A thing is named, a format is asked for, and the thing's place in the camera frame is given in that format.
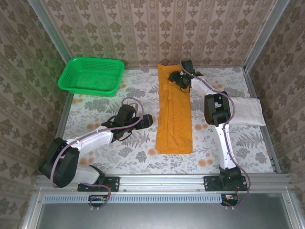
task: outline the floral mat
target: floral mat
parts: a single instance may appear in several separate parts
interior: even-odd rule
[[[241,68],[197,69],[214,88],[230,96],[250,97]],[[92,164],[106,174],[204,174],[218,173],[219,151],[212,129],[205,122],[204,99],[191,90],[193,153],[166,155],[155,150],[159,114],[158,71],[125,70],[117,95],[113,98],[75,94],[64,138],[75,138],[94,130],[116,115],[121,100],[139,99],[144,113],[153,116],[153,125],[133,131],[122,142],[104,145],[86,154],[81,164]],[[268,152],[257,126],[232,125],[230,137],[238,163],[250,173],[273,172]]]

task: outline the metal bracket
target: metal bracket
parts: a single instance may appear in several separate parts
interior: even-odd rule
[[[247,182],[244,176],[241,177],[239,181],[234,183],[232,186],[223,187],[219,176],[208,176],[204,177],[204,188],[206,192],[215,192],[215,191],[236,191],[236,186],[238,191],[247,191]]]
[[[109,187],[111,192],[118,192],[120,187],[120,177],[105,177],[104,185]],[[90,187],[83,184],[77,186],[79,192],[107,192],[104,187]]]

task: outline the orange towel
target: orange towel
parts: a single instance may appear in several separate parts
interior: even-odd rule
[[[156,149],[162,154],[190,154],[193,151],[190,94],[168,80],[180,65],[158,65],[160,113]]]

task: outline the wire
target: wire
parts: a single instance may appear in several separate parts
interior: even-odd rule
[[[106,185],[91,185],[91,184],[88,184],[88,183],[82,183],[82,184],[85,185],[85,186],[89,186],[89,187],[104,187],[104,188],[107,189],[107,191],[108,191],[107,198],[105,199],[104,203],[102,203],[102,205],[98,206],[99,208],[104,207],[105,204],[109,201],[110,196],[111,196],[111,190],[110,190],[110,188],[109,188],[108,186],[106,186]],[[97,199],[97,198],[100,198],[100,197],[99,197],[99,196],[94,196],[94,197],[92,197],[92,198],[90,199],[89,205],[90,205],[91,208],[94,207],[94,206],[92,205],[92,201],[93,201],[94,199]]]
[[[143,113],[144,113],[143,104],[142,104],[139,100],[137,100],[137,99],[135,99],[135,98],[133,98],[133,97],[126,97],[126,98],[124,98],[124,99],[122,100],[122,105],[123,105],[123,103],[124,103],[124,101],[125,101],[126,99],[133,99],[134,101],[136,101],[136,102],[141,106],[142,112],[141,112],[141,116],[140,116],[139,120],[136,121],[135,123],[130,124],[130,125],[127,125],[127,126],[106,128],[106,129],[98,130],[98,131],[96,131],[96,132],[91,132],[91,133],[89,133],[89,134],[87,134],[87,135],[84,135],[83,137],[80,137],[80,138],[76,139],[75,141],[72,141],[72,142],[70,142],[69,144],[67,144],[67,145],[60,151],[60,153],[58,154],[57,158],[56,158],[55,161],[54,161],[54,165],[53,165],[53,167],[52,167],[52,171],[51,171],[51,175],[50,175],[50,181],[51,181],[51,185],[52,185],[53,188],[58,188],[58,187],[54,184],[54,182],[53,182],[53,180],[54,180],[54,173],[55,173],[55,169],[56,169],[56,166],[57,166],[57,164],[58,164],[58,161],[59,161],[60,157],[62,156],[62,154],[66,151],[66,149],[68,149],[71,145],[73,145],[73,144],[75,144],[75,143],[79,144],[82,140],[84,140],[84,139],[86,139],[86,138],[88,138],[88,137],[90,137],[90,136],[98,135],[98,134],[100,134],[100,133],[102,133],[102,132],[105,132],[105,131],[110,131],[110,130],[121,130],[121,129],[127,129],[127,128],[130,128],[130,127],[133,127],[133,126],[137,125],[137,124],[143,119]]]
[[[227,94],[222,93],[222,92],[220,92],[220,91],[214,89],[214,88],[211,87],[204,79],[201,79],[201,78],[199,78],[198,76],[192,75],[192,74],[190,74],[187,70],[185,70],[185,68],[182,66],[182,57],[183,57],[183,55],[186,54],[186,53],[188,53],[188,54],[191,56],[191,53],[190,53],[190,52],[184,52],[184,53],[181,55],[181,57],[180,57],[180,65],[181,65],[182,70],[183,70],[186,74],[190,75],[191,77],[194,77],[195,79],[201,81],[201,82],[202,82],[207,88],[209,88],[212,92],[218,93],[218,94],[220,94],[220,95],[226,97],[226,98],[231,102],[231,104],[232,104],[232,108],[233,108],[232,115],[231,115],[231,117],[225,122],[225,124],[224,124],[224,126],[223,126],[225,144],[226,144],[226,146],[227,146],[227,150],[228,150],[228,154],[229,154],[230,159],[231,159],[232,162],[236,165],[236,167],[238,167],[238,168],[245,174],[245,176],[246,176],[247,179],[248,179],[248,190],[247,190],[247,192],[246,192],[246,195],[245,195],[245,197],[243,198],[243,200],[242,200],[240,203],[238,203],[238,204],[235,205],[235,206],[231,206],[232,208],[233,208],[233,207],[235,208],[235,207],[240,206],[240,205],[247,199],[247,197],[248,197],[248,195],[249,195],[249,192],[250,192],[250,187],[251,187],[251,181],[250,181],[249,175],[246,173],[246,171],[245,171],[243,168],[241,168],[241,167],[237,164],[237,162],[234,160],[234,158],[233,158],[233,156],[232,156],[232,154],[231,154],[232,152],[231,152],[231,150],[230,150],[229,141],[228,141],[228,139],[227,139],[226,132],[225,132],[225,126],[232,120],[232,118],[233,118],[234,115],[235,115],[235,104],[234,104],[233,100],[230,98],[230,96],[228,96]]]

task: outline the green plastic basket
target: green plastic basket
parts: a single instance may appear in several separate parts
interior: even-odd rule
[[[75,57],[68,61],[58,86],[73,94],[114,97],[124,71],[119,60]]]

